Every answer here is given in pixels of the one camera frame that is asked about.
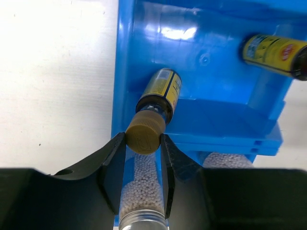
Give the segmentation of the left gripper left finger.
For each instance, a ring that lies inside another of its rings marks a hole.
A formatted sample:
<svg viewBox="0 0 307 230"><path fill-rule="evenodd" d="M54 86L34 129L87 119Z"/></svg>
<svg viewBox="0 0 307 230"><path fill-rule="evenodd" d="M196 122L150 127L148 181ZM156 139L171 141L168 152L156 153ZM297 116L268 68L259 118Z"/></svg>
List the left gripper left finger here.
<svg viewBox="0 0 307 230"><path fill-rule="evenodd" d="M54 175L32 168L0 171L3 230L111 230L119 213L124 133Z"/></svg>

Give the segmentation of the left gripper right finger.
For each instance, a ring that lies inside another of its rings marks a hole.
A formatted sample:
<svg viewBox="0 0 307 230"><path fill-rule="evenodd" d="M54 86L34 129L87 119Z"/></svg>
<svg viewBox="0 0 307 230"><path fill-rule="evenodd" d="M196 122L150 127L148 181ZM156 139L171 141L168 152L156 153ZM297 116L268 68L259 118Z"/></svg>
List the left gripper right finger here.
<svg viewBox="0 0 307 230"><path fill-rule="evenodd" d="M161 135L165 218L172 230L304 230L307 173L205 169Z"/></svg>

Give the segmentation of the silver-lid bead jar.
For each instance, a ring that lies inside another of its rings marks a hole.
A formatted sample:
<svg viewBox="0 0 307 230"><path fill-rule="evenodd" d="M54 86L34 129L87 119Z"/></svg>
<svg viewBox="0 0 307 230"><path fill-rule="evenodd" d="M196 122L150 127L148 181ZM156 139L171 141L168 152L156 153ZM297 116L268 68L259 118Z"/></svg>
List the silver-lid bead jar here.
<svg viewBox="0 0 307 230"><path fill-rule="evenodd" d="M204 168L246 169L254 167L252 162L242 154L201 152L198 154L198 160Z"/></svg>
<svg viewBox="0 0 307 230"><path fill-rule="evenodd" d="M156 155L127 148L119 209L120 230L166 230L164 198Z"/></svg>

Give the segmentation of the yellow-label sauce bottle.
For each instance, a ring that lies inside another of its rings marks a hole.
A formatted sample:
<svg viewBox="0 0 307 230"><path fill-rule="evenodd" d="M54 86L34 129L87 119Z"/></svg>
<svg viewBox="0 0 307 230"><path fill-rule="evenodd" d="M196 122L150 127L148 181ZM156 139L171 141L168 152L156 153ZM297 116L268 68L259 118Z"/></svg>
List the yellow-label sauce bottle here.
<svg viewBox="0 0 307 230"><path fill-rule="evenodd" d="M252 34L239 48L241 59L251 65L299 80L307 80L307 43L288 37Z"/></svg>
<svg viewBox="0 0 307 230"><path fill-rule="evenodd" d="M151 77L125 132L132 151L148 155L159 148L160 136L174 115L181 86L181 77L169 68L160 69Z"/></svg>

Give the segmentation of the near blue storage bin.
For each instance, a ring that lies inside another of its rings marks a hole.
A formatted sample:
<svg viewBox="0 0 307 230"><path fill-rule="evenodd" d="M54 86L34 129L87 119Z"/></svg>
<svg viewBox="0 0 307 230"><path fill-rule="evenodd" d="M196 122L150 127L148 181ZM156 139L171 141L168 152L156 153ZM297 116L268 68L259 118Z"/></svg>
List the near blue storage bin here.
<svg viewBox="0 0 307 230"><path fill-rule="evenodd" d="M198 154L201 153L201 152L193 152L193 151L190 151L190 152L186 152L186 155L189 156L191 159L193 159L195 162L197 162L198 164L200 164L200 161L198 160ZM157 151L154 153L156 155L156 162L157 162L157 165L158 165L158 168L159 168L159 173L160 173L160 179L161 179L161 184L162 184L162 173L161 173L161 155L160 155L160 152ZM117 220L115 221L115 223L117 225L119 225L118 223L119 221L119 217L117 218Z"/></svg>

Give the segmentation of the blue storage bin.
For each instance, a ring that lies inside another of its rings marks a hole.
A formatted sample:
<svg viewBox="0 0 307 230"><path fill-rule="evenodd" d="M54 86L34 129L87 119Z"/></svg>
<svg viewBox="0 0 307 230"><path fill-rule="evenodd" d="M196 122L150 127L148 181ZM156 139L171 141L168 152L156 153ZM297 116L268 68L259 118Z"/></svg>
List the blue storage bin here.
<svg viewBox="0 0 307 230"><path fill-rule="evenodd" d="M198 160L198 154L201 153L201 152L193 152L193 151L190 151L190 152L186 152L186 155L189 156L191 159L193 159L195 162L197 162L198 164L200 164L200 161ZM158 165L158 168L159 168L159 173L160 173L160 179L161 179L161 184L162 184L162 173L161 173L161 155L160 155L160 152L157 151L154 153L156 155L156 162L157 162L157 165ZM117 220L115 221L115 223L117 225L119 225L118 223L119 221L119 217L117 218Z"/></svg>
<svg viewBox="0 0 307 230"><path fill-rule="evenodd" d="M275 155L292 80L239 58L253 34L305 40L306 1L119 1L111 134L126 130L151 76L171 68L182 88L166 133L179 149Z"/></svg>

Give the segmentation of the middle blue storage bin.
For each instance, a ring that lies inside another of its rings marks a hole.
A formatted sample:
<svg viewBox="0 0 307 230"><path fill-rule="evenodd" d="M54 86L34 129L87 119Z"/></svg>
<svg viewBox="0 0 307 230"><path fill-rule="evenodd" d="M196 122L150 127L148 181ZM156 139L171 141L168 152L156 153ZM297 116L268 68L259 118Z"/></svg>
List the middle blue storage bin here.
<svg viewBox="0 0 307 230"><path fill-rule="evenodd" d="M171 68L182 88L166 133L179 149L275 155L292 80L239 58L253 34L305 40L306 1L119 1L111 134L126 130L151 76Z"/></svg>

